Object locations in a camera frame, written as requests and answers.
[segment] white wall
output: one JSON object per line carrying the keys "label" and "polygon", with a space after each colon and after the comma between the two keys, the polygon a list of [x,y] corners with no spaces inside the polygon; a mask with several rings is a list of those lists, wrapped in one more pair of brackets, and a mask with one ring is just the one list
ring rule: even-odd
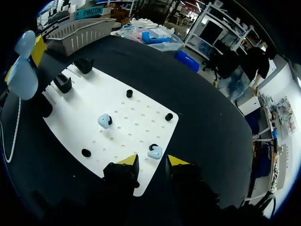
{"label": "white wall", "polygon": [[[301,90],[293,80],[290,68],[288,64],[286,64],[284,68],[260,90],[260,92],[273,97],[276,103],[281,98],[287,96],[298,125],[298,130],[289,137],[281,137],[281,133],[278,133],[278,143],[279,145],[287,145],[289,156],[284,187],[281,190],[278,190],[275,195],[277,200],[276,209],[278,209],[290,191],[301,163]],[[273,203],[271,202],[264,214],[269,217],[272,209]]]}

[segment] blue bin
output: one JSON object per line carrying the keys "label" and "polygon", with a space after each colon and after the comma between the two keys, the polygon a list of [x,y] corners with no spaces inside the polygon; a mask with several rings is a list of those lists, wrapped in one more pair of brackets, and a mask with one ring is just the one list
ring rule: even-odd
{"label": "blue bin", "polygon": [[198,62],[196,62],[194,59],[188,56],[184,51],[179,50],[175,54],[174,58],[181,61],[183,64],[187,65],[194,72],[198,72],[199,70]]}

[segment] black table surface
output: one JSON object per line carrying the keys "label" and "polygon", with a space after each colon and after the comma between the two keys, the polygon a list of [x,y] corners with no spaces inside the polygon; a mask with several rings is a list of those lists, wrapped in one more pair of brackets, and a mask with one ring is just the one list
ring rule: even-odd
{"label": "black table surface", "polygon": [[[146,45],[108,36],[70,57],[44,54],[37,75],[38,92],[74,59],[95,59],[94,67],[139,90],[179,115],[167,147],[171,154],[194,162],[219,194],[220,207],[238,207],[248,191],[252,165],[252,132],[235,106],[212,84],[169,54]],[[1,121],[10,154],[18,97],[10,93]],[[180,225],[162,157],[141,197],[133,197],[130,224]],[[32,195],[38,191],[49,205],[64,198],[83,204],[99,178],[79,163],[56,139],[32,101],[22,101],[15,152],[8,171],[26,207],[38,218],[43,210]]]}

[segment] black peg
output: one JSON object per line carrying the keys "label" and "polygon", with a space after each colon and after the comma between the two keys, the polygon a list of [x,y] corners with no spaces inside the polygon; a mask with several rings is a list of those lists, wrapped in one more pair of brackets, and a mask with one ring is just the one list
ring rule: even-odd
{"label": "black peg", "polygon": [[109,125],[111,125],[113,123],[111,116],[109,116],[110,120],[109,120]]}
{"label": "black peg", "polygon": [[86,158],[91,157],[91,152],[90,152],[89,150],[85,149],[85,148],[84,148],[83,150],[81,150],[81,153],[82,153],[82,155],[85,156]]}
{"label": "black peg", "polygon": [[152,144],[152,145],[149,147],[149,150],[150,150],[150,151],[154,150],[154,147],[158,147],[158,145],[157,145],[157,144]]}
{"label": "black peg", "polygon": [[172,120],[173,117],[174,117],[173,114],[168,113],[168,114],[165,116],[165,120],[166,120],[166,121],[170,121],[170,120]]}
{"label": "black peg", "polygon": [[129,89],[128,91],[127,91],[127,97],[128,98],[131,98],[133,96],[133,91],[131,90],[131,89]]}

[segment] white plastic basket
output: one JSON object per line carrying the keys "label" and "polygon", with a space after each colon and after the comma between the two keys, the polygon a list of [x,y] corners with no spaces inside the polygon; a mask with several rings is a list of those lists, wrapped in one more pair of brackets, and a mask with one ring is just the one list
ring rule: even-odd
{"label": "white plastic basket", "polygon": [[110,18],[68,23],[49,34],[47,48],[69,56],[89,43],[110,35],[114,23],[115,19]]}

